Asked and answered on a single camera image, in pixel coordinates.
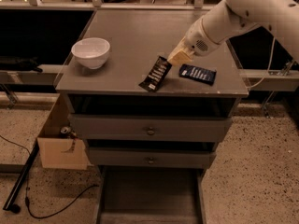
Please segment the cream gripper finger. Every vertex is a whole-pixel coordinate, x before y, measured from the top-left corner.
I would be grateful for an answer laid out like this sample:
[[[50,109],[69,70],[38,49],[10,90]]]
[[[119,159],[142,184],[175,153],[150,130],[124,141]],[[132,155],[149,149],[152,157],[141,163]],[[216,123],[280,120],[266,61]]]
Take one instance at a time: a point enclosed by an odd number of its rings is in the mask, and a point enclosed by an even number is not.
[[[187,47],[185,38],[182,38],[178,45],[169,54],[167,61],[172,65],[182,65],[192,61],[194,51]]]

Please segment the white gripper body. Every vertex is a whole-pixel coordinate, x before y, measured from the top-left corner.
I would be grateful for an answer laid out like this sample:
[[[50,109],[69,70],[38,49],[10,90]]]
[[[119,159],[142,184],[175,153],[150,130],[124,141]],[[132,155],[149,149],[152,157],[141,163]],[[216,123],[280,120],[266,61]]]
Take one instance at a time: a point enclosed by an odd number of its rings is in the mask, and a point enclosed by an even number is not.
[[[197,56],[207,56],[222,43],[222,40],[213,39],[212,35],[207,33],[204,18],[197,20],[185,34],[185,45]]]

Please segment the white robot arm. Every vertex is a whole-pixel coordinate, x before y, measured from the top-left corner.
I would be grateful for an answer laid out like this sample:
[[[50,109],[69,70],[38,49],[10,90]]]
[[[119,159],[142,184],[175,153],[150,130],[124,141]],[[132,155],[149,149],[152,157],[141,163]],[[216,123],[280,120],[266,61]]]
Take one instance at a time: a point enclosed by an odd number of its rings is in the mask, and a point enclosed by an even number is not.
[[[192,24],[167,60],[173,65],[188,63],[258,27],[299,60],[299,4],[293,0],[221,0]]]

